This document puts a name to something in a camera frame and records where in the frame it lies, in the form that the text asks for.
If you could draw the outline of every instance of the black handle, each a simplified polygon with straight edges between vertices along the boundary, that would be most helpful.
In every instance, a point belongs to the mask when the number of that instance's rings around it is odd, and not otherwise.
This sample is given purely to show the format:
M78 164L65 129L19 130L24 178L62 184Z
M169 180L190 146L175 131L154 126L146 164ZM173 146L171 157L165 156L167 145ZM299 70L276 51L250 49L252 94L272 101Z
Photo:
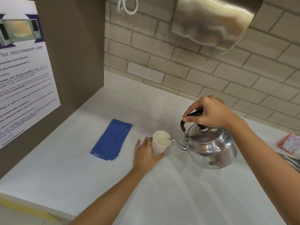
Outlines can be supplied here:
M203 109L197 110L197 111L195 111L195 112L193 112L193 113L190 113L190 114L187 115L187 116L198 117L198 116L200 116L202 113L203 113ZM182 120L181 120L181 122L180 122L180 127L181 127L181 130L182 130L183 132L185 132L185 122L182 121Z

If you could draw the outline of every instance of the folded blue towel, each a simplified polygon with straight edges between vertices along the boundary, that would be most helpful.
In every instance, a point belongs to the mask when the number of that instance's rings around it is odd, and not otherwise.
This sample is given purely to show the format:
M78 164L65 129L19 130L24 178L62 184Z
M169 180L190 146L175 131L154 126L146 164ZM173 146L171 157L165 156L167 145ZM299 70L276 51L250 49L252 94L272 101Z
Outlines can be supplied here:
M104 160L114 160L119 155L131 126L132 124L113 119L92 149L91 154Z

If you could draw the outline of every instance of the backsplash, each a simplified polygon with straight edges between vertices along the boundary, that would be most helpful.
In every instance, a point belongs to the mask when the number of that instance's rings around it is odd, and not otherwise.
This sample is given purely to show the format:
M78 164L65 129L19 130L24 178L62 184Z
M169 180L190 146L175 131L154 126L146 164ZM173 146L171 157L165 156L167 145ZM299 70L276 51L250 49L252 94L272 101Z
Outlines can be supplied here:
M139 0L135 15L107 0L104 68L191 100L214 95L241 117L300 133L300 0L264 1L238 44L217 55L169 32L175 0Z

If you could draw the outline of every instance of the person's right arm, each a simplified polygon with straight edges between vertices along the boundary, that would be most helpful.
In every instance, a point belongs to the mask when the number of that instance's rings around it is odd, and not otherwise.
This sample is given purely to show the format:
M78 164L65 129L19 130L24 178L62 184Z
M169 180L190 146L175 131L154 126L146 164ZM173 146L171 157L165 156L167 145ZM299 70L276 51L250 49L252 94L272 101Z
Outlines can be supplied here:
M186 117L200 108L204 108L200 117ZM280 215L289 225L300 224L300 173L261 140L246 121L213 96L194 102L183 117L185 122L225 128Z

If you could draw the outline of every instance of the person's left arm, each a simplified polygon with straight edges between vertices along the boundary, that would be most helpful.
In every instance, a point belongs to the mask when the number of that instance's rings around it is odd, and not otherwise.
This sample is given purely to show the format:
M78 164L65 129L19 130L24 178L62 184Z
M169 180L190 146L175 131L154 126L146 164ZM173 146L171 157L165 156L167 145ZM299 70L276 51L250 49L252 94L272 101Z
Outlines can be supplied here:
M133 168L116 185L95 200L70 225L111 225L120 213L124 204L137 187L141 179L153 169L164 156L151 156L152 138L145 138L141 147L140 140L135 147Z

